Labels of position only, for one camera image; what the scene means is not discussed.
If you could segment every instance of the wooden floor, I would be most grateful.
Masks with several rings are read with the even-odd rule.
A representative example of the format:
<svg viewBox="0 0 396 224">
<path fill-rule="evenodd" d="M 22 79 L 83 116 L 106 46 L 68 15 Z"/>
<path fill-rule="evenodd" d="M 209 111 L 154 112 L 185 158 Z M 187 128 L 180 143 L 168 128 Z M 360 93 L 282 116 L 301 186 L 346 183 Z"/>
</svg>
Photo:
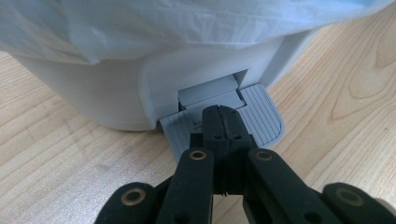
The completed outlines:
<svg viewBox="0 0 396 224">
<path fill-rule="evenodd" d="M 396 206 L 396 4 L 323 28 L 269 92 L 286 123 L 272 149 L 308 186 L 346 182 Z M 160 128 L 103 127 L 4 52 L 0 155 L 0 223 L 92 223 L 118 187 L 176 168 Z M 216 197 L 213 222 L 247 222 L 241 202 Z"/>
</svg>

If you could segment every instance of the trash can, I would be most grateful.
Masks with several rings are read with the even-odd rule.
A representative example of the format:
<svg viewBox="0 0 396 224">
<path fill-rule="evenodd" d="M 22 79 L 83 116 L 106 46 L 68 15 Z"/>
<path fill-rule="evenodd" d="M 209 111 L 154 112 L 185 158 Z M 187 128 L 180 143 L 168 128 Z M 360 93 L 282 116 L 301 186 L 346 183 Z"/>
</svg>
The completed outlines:
<svg viewBox="0 0 396 224">
<path fill-rule="evenodd" d="M 182 109 L 188 88 L 270 86 L 320 26 L 391 2 L 5 1 L 0 50 L 89 118 L 144 131 Z"/>
</svg>

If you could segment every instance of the light wood surface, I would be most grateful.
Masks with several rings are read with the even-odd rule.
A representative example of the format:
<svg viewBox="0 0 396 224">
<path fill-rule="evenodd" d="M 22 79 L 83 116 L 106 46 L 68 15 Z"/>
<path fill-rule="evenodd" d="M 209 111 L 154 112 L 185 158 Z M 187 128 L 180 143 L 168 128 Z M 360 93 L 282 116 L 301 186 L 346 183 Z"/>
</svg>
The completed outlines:
<svg viewBox="0 0 396 224">
<path fill-rule="evenodd" d="M 269 89 L 286 123 L 278 152 L 319 191 L 359 187 L 396 206 L 396 5 L 324 27 Z M 118 187 L 155 186 L 176 168 L 161 128 L 91 121 L 0 52 L 0 223 L 93 223 Z M 214 223 L 247 222 L 240 197 Z"/>
</svg>

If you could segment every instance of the gray pedal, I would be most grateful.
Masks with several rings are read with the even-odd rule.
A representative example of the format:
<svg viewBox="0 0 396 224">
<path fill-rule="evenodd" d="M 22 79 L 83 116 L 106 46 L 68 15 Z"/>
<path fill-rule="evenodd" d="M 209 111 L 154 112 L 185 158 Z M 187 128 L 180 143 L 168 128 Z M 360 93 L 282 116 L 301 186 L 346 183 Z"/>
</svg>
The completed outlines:
<svg viewBox="0 0 396 224">
<path fill-rule="evenodd" d="M 253 135 L 256 144 L 263 148 L 278 142 L 283 137 L 285 126 L 264 86 L 257 84 L 242 89 L 240 93 L 246 105 L 235 109 L 241 114 L 247 131 Z M 190 134 L 200 133 L 201 127 L 199 124 L 194 125 L 188 110 L 167 116 L 160 119 L 160 122 L 178 161 L 181 154 L 190 147 Z"/>
</svg>

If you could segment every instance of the bin liner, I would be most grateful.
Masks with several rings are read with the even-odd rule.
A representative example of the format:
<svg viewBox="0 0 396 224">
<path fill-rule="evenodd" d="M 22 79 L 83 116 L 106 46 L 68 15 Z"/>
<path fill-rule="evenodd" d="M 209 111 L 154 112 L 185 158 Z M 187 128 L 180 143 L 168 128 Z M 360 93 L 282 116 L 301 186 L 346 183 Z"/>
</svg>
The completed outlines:
<svg viewBox="0 0 396 224">
<path fill-rule="evenodd" d="M 0 50 L 62 63 L 241 49 L 367 16 L 393 0 L 0 0 Z"/>
</svg>

